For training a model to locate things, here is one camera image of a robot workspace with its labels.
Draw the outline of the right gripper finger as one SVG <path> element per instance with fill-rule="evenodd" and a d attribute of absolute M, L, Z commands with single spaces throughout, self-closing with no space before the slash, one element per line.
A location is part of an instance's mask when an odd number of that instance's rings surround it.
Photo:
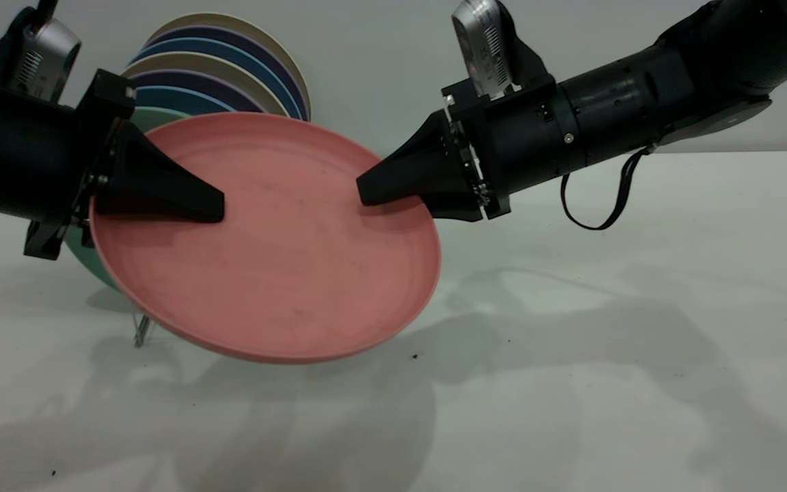
<path fill-rule="evenodd" d="M 431 113 L 418 131 L 387 158 L 356 179 L 363 205 L 380 206 L 409 197 L 431 208 L 477 208 L 477 178 L 444 110 Z"/>
<path fill-rule="evenodd" d="M 464 222 L 484 220 L 481 206 L 473 199 L 427 199 L 427 208 L 434 219 Z"/>

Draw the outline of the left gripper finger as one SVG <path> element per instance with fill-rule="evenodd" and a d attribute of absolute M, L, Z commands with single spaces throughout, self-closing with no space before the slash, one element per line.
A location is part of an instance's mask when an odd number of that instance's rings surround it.
<path fill-rule="evenodd" d="M 102 173 L 107 181 L 93 196 L 98 214 L 223 221 L 225 194 L 169 158 L 132 122 L 119 129 L 112 151 Z"/>

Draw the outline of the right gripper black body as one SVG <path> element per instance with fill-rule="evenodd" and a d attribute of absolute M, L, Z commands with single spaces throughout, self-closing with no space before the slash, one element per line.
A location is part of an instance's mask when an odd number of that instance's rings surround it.
<path fill-rule="evenodd" d="M 525 69 L 517 91 L 479 96 L 470 80 L 444 87 L 453 134 L 469 170 L 484 218 L 512 211 L 512 194 L 558 178 L 584 162 L 575 150 L 577 119 L 546 68 Z"/>

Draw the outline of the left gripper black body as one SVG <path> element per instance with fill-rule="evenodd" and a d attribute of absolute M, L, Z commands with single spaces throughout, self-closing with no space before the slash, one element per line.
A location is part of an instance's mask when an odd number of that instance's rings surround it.
<path fill-rule="evenodd" d="M 113 181 L 135 82 L 98 70 L 77 108 L 0 85 L 0 214 L 29 222 L 24 254 L 56 260 L 89 199 Z"/>

